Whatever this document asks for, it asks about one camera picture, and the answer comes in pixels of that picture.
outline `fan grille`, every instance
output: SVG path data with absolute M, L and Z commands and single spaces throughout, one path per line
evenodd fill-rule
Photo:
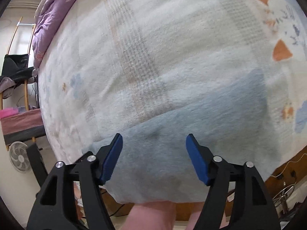
M 27 173 L 31 170 L 26 149 L 27 145 L 23 142 L 14 142 L 9 149 L 11 163 L 21 173 Z

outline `bamboo pole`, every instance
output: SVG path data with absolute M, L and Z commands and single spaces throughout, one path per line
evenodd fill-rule
M 25 107 L 26 107 L 26 111 L 29 111 L 30 110 L 30 107 L 29 107 L 29 98 L 28 98 L 28 81 L 25 80 Z
M 3 93 L 0 93 L 0 110 L 3 110 Z
M 29 42 L 29 45 L 28 45 L 28 54 L 30 54 L 31 44 L 32 44 L 35 28 L 36 28 L 36 24 L 34 24 L 33 28 L 32 28 L 31 38 L 30 38 L 30 42 Z
M 15 37 L 15 34 L 16 34 L 16 32 L 17 32 L 17 29 L 18 29 L 18 27 L 19 27 L 19 24 L 20 24 L 22 18 L 23 18 L 23 16 L 20 18 L 19 22 L 18 22 L 17 25 L 16 25 L 16 28 L 15 28 L 15 31 L 14 31 L 14 33 L 13 33 L 13 35 L 12 35 L 12 38 L 11 38 L 9 47 L 7 48 L 7 54 L 9 54 L 9 52 L 10 52 L 10 49 L 11 49 L 11 46 L 12 46 L 12 43 L 13 43 L 13 39 L 14 39 L 14 37 Z

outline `black clamp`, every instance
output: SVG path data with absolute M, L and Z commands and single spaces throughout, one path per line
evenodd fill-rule
M 218 230 L 223 217 L 229 182 L 236 182 L 229 225 L 224 230 L 279 230 L 273 201 L 252 162 L 230 164 L 188 135 L 186 147 L 201 181 L 210 190 L 194 230 Z M 90 230 L 115 230 L 100 197 L 99 185 L 111 178 L 122 150 L 122 136 L 96 155 L 88 152 L 74 164 L 57 162 L 32 208 L 27 230 L 86 230 L 77 218 L 73 181 L 80 181 L 82 201 Z

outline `white string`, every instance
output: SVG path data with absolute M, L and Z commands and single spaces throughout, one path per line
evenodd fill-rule
M 286 170 L 286 167 L 288 166 L 289 163 L 298 163 L 298 162 L 303 158 L 303 156 L 305 156 L 305 155 L 307 155 L 307 153 L 304 153 L 304 154 L 300 157 L 300 159 L 299 159 L 298 161 L 296 161 L 296 162 L 295 162 L 295 161 L 288 161 L 288 163 L 286 164 L 284 170 L 283 170 L 282 172 L 280 172 L 279 175 L 277 175 L 277 176 L 270 175 L 269 177 L 277 178 L 278 176 L 280 176 L 280 175 Z

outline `fan blade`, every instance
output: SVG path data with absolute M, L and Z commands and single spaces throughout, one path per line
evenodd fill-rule
M 11 158 L 11 160 L 12 160 L 13 163 L 18 163 L 18 162 L 20 162 L 20 161 L 18 160 L 18 158 L 17 158 L 17 159 Z
M 18 160 L 18 155 L 12 154 L 11 159 L 12 160 Z
M 20 155 L 27 155 L 27 152 L 26 152 L 26 150 L 24 150 L 24 149 L 19 149 L 20 150 Z
M 27 157 L 27 158 L 25 158 L 24 163 L 25 163 L 25 165 L 30 165 L 30 161 L 29 161 L 28 157 Z
M 15 154 L 15 155 L 20 155 L 20 150 L 19 150 L 19 148 L 17 148 L 17 149 L 14 149 L 13 150 L 13 154 Z
M 16 164 L 16 168 L 18 168 L 18 169 L 20 169 L 21 166 L 22 166 L 22 163 L 21 163 L 21 162 L 19 162 L 19 164 Z

